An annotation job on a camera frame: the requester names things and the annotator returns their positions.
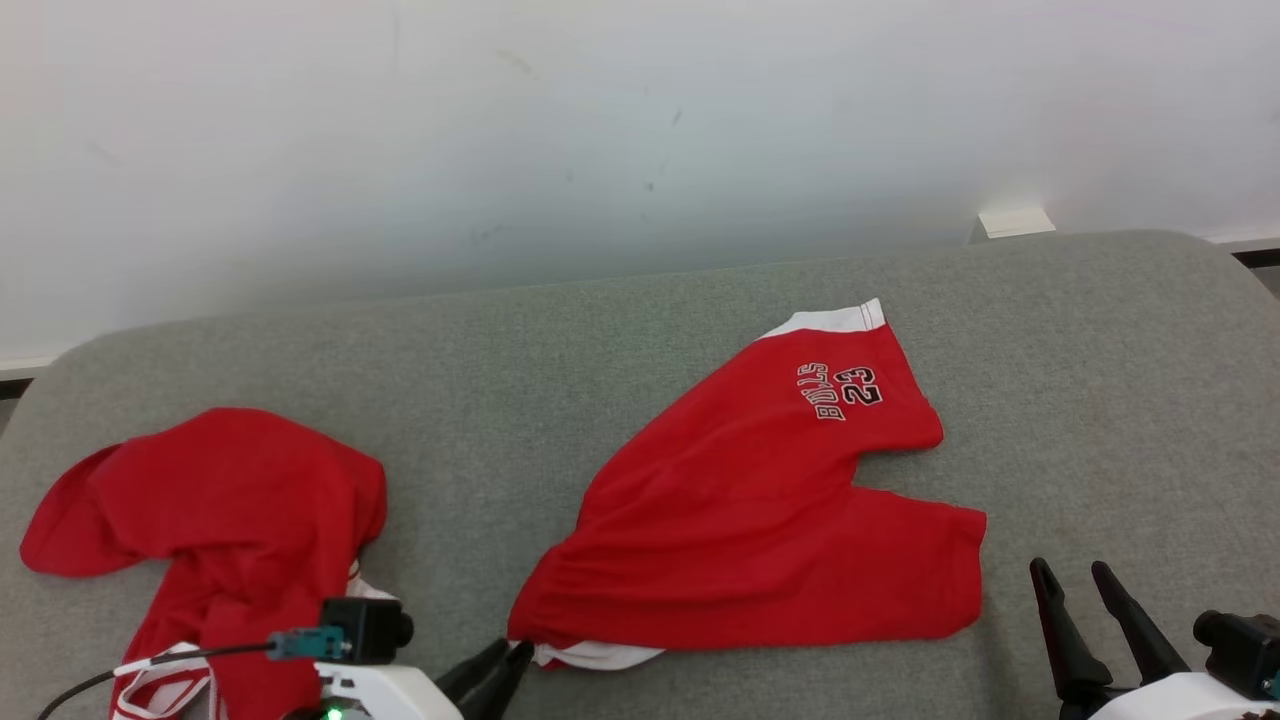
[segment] floor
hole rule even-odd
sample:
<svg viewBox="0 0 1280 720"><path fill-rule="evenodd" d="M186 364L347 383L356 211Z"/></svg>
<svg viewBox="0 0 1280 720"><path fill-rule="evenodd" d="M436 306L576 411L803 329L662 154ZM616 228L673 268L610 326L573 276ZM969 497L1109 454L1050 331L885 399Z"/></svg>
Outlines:
<svg viewBox="0 0 1280 720"><path fill-rule="evenodd" d="M1280 266L1257 268L1253 270L1253 274L1262 281L1262 284L1267 286L1271 295L1280 299ZM9 424L9 415L13 414L13 409L17 406L17 400L0 400L0 432L4 432L4 427Z"/></svg>

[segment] black cable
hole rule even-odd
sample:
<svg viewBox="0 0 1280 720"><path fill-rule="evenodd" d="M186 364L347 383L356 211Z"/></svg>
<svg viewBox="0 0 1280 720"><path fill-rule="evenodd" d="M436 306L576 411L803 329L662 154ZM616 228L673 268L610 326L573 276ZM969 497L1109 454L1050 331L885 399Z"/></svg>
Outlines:
<svg viewBox="0 0 1280 720"><path fill-rule="evenodd" d="M269 650L275 650L275 643L257 643L257 644L233 644L229 647L214 647L209 650L189 650L186 652L169 652L165 655L157 655L151 659L151 666L164 665L165 662L178 662L180 660L195 660L197 657L214 657L218 655L238 655L243 652L266 652ZM36 716L36 720L49 720L49 716L58 710L58 706L67 702L68 700L78 696L79 693L92 688L99 683L105 683L115 678L115 669L108 670L93 675L92 678L84 680L83 683L76 685L74 688L64 692L63 694L54 698L45 706L45 710Z"/></svg>

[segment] red fabric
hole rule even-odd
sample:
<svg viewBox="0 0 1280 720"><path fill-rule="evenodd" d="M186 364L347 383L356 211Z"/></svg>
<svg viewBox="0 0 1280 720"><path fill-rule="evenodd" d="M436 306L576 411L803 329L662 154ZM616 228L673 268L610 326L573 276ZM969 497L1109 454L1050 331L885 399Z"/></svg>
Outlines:
<svg viewBox="0 0 1280 720"><path fill-rule="evenodd" d="M955 633L982 611L986 515L850 484L864 452L940 442L888 325L758 340L600 470L508 637L712 650Z"/></svg>
<svg viewBox="0 0 1280 720"><path fill-rule="evenodd" d="M220 407L82 460L45 496L20 552L32 570L70 578L173 559L124 653L133 661L314 625L385 516L372 457L270 413ZM320 697L310 662L210 665L233 720L278 720Z"/></svg>

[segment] black baseboard strip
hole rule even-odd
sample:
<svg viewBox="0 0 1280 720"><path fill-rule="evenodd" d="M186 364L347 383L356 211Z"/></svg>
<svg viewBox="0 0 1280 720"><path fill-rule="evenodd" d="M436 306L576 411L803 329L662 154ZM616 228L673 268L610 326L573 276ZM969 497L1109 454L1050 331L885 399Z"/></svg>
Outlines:
<svg viewBox="0 0 1280 720"><path fill-rule="evenodd" d="M1271 250L1247 250L1231 254L1245 268L1272 268L1280 265L1280 247Z"/></svg>
<svg viewBox="0 0 1280 720"><path fill-rule="evenodd" d="M27 392L27 386L31 384L31 378L22 380L0 380L0 400L14 400L22 397L22 393Z"/></svg>

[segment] white wall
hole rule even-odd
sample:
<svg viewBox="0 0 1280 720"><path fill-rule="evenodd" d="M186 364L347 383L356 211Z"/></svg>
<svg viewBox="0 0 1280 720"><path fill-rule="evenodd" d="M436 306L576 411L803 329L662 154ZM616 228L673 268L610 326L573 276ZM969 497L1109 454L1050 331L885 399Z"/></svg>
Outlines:
<svg viewBox="0 0 1280 720"><path fill-rule="evenodd" d="M1276 0L9 0L0 360L253 305L1280 220Z"/></svg>

